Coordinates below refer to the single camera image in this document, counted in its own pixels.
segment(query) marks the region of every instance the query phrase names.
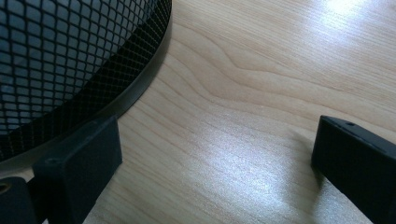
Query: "black mesh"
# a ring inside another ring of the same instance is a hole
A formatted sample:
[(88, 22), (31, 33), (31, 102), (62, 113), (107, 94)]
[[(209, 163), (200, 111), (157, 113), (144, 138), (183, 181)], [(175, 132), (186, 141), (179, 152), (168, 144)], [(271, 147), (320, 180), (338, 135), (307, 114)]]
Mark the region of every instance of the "black mesh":
[(141, 74), (171, 0), (0, 0), (0, 161), (103, 109)]

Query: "screw hole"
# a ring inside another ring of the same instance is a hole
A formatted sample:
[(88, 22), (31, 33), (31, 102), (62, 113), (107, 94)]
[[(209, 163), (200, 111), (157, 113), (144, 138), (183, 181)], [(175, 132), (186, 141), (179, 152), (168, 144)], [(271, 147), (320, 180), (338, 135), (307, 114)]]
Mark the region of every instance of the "screw hole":
[(10, 188), (10, 183), (0, 183), (0, 194), (6, 193)]

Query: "mesh grille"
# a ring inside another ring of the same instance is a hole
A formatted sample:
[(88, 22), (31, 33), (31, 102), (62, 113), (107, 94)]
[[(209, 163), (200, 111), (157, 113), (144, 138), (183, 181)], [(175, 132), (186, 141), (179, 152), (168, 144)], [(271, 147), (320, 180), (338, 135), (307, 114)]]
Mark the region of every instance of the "mesh grille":
[(171, 0), (0, 0), (0, 161), (64, 133), (134, 82)]

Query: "wooden table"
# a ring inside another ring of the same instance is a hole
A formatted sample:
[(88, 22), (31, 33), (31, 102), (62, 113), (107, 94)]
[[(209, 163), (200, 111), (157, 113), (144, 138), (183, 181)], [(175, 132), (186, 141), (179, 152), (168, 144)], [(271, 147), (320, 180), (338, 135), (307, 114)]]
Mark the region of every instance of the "wooden table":
[(86, 223), (370, 223), (310, 160), (320, 115), (396, 142), (396, 4), (174, 0), (173, 17)]

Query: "wood grain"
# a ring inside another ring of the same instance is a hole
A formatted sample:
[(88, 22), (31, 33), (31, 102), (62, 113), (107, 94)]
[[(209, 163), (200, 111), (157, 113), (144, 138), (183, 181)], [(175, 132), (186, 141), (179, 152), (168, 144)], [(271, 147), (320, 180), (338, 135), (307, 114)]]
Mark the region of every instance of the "wood grain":
[(173, 17), (86, 223), (370, 223), (310, 157), (320, 115), (396, 143), (396, 4), (174, 0)]

